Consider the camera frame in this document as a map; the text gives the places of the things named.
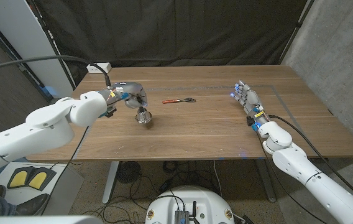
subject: black curtain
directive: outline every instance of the black curtain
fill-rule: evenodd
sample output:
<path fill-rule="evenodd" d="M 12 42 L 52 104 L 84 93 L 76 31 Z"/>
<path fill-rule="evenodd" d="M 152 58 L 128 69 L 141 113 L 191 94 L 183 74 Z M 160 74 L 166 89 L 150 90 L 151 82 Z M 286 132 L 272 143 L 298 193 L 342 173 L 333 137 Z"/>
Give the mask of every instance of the black curtain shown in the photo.
<path fill-rule="evenodd" d="M 36 0 L 61 54 L 113 67 L 278 64 L 305 3 Z"/>

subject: tabletop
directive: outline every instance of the tabletop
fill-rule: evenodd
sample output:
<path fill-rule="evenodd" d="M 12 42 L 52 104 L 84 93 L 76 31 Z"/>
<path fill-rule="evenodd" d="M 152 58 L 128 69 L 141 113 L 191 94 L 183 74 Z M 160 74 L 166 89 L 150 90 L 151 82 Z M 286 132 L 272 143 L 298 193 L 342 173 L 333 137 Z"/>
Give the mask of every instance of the tabletop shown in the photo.
<path fill-rule="evenodd" d="M 259 95 L 265 112 L 285 118 L 309 138 L 324 157 L 353 157 L 353 136 L 288 66 L 212 66 L 112 68 L 112 83 L 138 82 L 145 88 L 149 124 L 135 120 L 136 109 L 118 102 L 111 118 L 99 118 L 75 156 L 78 161 L 263 159 L 256 133 L 233 98 L 234 84 L 245 81 Z M 105 87 L 103 74 L 87 74 L 74 98 Z M 195 103 L 162 104 L 194 98 Z M 315 153 L 293 129 L 276 120 L 309 157 Z M 85 128 L 58 149 L 31 155 L 32 161 L 68 161 Z"/>

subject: white power strip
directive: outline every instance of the white power strip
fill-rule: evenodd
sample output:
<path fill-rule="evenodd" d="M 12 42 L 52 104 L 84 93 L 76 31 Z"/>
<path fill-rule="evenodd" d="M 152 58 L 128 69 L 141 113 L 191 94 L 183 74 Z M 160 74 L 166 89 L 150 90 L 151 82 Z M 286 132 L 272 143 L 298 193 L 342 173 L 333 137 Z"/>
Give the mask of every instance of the white power strip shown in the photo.
<path fill-rule="evenodd" d="M 106 63 L 95 63 L 99 67 L 101 67 L 106 73 L 109 73 L 110 69 L 112 69 L 112 66 L 110 65 L 109 62 Z M 92 65 L 87 66 L 87 70 L 89 73 L 102 73 L 99 69 L 95 68 Z"/>

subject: concrete wall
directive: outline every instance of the concrete wall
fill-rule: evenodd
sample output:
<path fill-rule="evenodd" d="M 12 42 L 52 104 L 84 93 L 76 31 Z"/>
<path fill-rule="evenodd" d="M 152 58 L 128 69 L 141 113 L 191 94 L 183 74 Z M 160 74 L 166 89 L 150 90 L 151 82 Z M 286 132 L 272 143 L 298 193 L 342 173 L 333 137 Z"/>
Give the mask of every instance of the concrete wall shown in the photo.
<path fill-rule="evenodd" d="M 353 134 L 353 1 L 316 0 L 282 64 L 294 69 Z M 331 162 L 353 185 L 353 161 Z M 292 186 L 290 190 L 325 221 L 336 222 L 300 186 Z M 285 195 L 280 196 L 279 204 L 287 223 L 315 223 L 314 218 Z"/>

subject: robotic arm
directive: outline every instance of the robotic arm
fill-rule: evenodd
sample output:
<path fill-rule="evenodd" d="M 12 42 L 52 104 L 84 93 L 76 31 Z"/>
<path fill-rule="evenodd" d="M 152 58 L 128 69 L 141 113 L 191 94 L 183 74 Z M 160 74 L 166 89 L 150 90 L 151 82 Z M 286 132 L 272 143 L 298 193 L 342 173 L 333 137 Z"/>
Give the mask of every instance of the robotic arm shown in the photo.
<path fill-rule="evenodd" d="M 70 123 L 87 127 L 99 117 L 111 117 L 116 111 L 116 102 L 121 100 L 132 109 L 142 111 L 143 106 L 147 106 L 142 85 L 124 82 L 105 90 L 89 91 L 79 100 L 62 98 L 31 112 L 25 123 L 0 132 L 0 167 L 18 158 L 68 144 L 74 138 Z"/>
<path fill-rule="evenodd" d="M 239 80 L 231 96 L 243 106 L 247 124 L 266 139 L 262 145 L 275 165 L 301 182 L 339 223 L 353 223 L 353 195 L 313 165 L 291 135 L 270 121 L 256 92 Z"/>

